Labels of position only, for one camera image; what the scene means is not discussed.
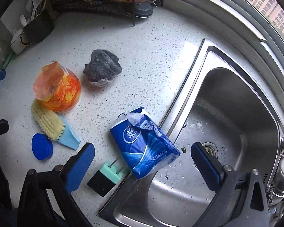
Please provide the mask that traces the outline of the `blue tissue pack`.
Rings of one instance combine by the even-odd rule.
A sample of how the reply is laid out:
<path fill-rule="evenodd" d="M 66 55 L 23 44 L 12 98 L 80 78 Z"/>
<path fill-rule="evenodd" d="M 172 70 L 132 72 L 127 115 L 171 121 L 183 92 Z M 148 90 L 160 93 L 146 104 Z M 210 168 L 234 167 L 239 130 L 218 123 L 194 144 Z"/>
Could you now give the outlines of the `blue tissue pack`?
<path fill-rule="evenodd" d="M 120 114 L 110 133 L 137 179 L 173 163 L 179 149 L 150 118 L 144 107 Z"/>

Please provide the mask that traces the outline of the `orange plastic wrapper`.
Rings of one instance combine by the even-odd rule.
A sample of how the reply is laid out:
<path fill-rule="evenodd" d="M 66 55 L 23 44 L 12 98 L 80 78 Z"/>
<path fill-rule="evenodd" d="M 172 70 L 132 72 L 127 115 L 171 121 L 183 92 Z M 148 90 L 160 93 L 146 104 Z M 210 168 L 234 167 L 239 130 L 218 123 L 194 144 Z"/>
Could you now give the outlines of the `orange plastic wrapper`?
<path fill-rule="evenodd" d="M 67 112 L 78 102 L 81 84 L 78 77 L 59 62 L 42 67 L 33 84 L 35 98 L 48 109 Z"/>

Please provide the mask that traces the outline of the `white small lidded pot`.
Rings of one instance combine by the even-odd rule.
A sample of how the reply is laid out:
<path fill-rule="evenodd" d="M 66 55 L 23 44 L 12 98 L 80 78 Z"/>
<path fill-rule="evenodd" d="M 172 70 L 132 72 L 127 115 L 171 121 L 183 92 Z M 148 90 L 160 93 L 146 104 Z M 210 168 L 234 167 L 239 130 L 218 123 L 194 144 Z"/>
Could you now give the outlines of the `white small lidded pot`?
<path fill-rule="evenodd" d="M 13 37 L 10 46 L 16 54 L 20 54 L 26 48 L 26 45 L 21 42 L 22 33 L 23 29 L 13 30 L 12 32 Z"/>

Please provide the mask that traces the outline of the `dark round lid under rack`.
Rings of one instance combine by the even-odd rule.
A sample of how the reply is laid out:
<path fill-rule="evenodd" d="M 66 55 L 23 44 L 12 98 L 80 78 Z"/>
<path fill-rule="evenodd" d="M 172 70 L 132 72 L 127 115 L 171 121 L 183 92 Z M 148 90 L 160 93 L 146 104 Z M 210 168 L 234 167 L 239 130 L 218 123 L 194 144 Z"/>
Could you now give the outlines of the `dark round lid under rack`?
<path fill-rule="evenodd" d="M 148 18 L 153 14 L 153 7 L 149 2 L 136 3 L 134 6 L 134 16 L 138 18 Z"/>

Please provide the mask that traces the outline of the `steel scouring pad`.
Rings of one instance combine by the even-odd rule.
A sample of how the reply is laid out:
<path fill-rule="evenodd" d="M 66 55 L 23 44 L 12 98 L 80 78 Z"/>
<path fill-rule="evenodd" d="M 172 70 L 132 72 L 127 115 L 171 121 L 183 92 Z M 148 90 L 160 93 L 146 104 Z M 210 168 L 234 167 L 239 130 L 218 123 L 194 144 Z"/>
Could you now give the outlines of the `steel scouring pad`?
<path fill-rule="evenodd" d="M 268 206 L 271 206 L 273 204 L 274 197 L 275 197 L 274 191 L 275 191 L 275 186 L 272 185 L 272 184 L 267 185 L 266 188 L 265 188 Z"/>

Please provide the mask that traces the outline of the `stainless steel sink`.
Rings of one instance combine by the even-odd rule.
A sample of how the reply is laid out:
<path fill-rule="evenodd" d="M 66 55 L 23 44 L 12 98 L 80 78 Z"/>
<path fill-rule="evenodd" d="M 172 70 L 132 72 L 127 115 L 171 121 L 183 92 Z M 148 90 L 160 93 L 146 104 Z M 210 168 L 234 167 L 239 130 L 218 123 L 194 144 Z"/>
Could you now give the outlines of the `stainless steel sink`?
<path fill-rule="evenodd" d="M 128 176 L 100 210 L 102 219 L 117 226 L 193 226 L 214 196 L 191 158 L 195 142 L 236 171 L 258 169 L 269 185 L 284 112 L 250 64 L 204 39 L 161 128 L 180 157 L 143 179 Z"/>

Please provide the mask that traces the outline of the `dark green utensil cup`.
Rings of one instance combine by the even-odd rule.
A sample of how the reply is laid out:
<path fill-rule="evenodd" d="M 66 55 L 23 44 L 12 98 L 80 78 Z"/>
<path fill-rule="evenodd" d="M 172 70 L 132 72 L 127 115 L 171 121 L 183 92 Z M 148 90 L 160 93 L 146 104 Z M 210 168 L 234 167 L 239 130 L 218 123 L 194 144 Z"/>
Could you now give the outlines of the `dark green utensil cup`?
<path fill-rule="evenodd" d="M 32 43 L 42 42 L 54 29 L 54 23 L 48 10 L 43 10 L 34 20 L 23 27 L 20 42 L 28 46 Z"/>

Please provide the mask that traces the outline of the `black and green charger plug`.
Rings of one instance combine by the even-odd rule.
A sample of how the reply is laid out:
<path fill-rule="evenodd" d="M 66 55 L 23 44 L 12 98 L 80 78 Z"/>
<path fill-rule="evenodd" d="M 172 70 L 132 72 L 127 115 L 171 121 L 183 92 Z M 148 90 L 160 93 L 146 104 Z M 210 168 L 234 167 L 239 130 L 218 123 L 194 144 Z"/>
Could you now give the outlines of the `black and green charger plug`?
<path fill-rule="evenodd" d="M 117 160 L 104 163 L 87 183 L 89 188 L 102 197 L 107 195 L 123 177 L 123 168 L 118 169 L 115 165 Z"/>

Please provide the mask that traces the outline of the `blue round lid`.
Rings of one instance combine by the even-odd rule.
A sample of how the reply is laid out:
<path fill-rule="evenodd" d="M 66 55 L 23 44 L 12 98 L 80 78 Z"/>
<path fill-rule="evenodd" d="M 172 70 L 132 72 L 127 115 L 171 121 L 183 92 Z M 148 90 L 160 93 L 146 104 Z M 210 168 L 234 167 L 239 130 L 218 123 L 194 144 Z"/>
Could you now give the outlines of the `blue round lid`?
<path fill-rule="evenodd" d="M 44 161 L 52 157 L 53 144 L 45 134 L 34 134 L 31 144 L 32 152 L 36 159 Z"/>

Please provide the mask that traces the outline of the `grey crumpled plastic bag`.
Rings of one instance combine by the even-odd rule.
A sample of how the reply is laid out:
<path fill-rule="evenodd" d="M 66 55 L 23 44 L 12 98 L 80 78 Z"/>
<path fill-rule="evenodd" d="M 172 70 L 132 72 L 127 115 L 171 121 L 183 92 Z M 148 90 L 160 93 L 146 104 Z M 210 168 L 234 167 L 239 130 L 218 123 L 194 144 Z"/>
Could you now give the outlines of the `grey crumpled plastic bag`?
<path fill-rule="evenodd" d="M 83 74 L 95 87 L 105 87 L 122 73 L 119 58 L 106 49 L 96 49 L 91 54 L 91 61 L 84 65 Z"/>

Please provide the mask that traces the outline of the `yellow bristle blue scrub brush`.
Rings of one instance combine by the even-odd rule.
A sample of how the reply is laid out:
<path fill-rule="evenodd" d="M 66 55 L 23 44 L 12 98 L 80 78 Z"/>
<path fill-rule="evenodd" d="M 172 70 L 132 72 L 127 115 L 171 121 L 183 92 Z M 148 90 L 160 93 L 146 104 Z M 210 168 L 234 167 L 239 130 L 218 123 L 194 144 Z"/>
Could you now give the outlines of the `yellow bristle blue scrub brush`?
<path fill-rule="evenodd" d="M 46 108 L 41 101 L 35 99 L 31 105 L 31 113 L 46 136 L 72 150 L 77 150 L 81 141 L 68 122 L 53 110 Z"/>

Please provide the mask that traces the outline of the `white ladle spoons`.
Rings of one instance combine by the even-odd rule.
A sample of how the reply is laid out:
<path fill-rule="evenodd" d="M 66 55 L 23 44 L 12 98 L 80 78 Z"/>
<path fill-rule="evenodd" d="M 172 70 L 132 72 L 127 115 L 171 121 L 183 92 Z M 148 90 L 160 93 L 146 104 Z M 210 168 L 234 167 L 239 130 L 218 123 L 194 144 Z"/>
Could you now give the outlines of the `white ladle spoons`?
<path fill-rule="evenodd" d="M 30 22 L 34 20 L 34 18 L 36 17 L 36 10 L 38 8 L 38 6 L 41 4 L 43 0 L 31 0 L 32 2 L 32 11 L 31 11 L 31 19 Z M 22 14 L 20 15 L 20 24 L 22 27 L 27 26 L 28 22 L 25 18 L 25 16 Z"/>

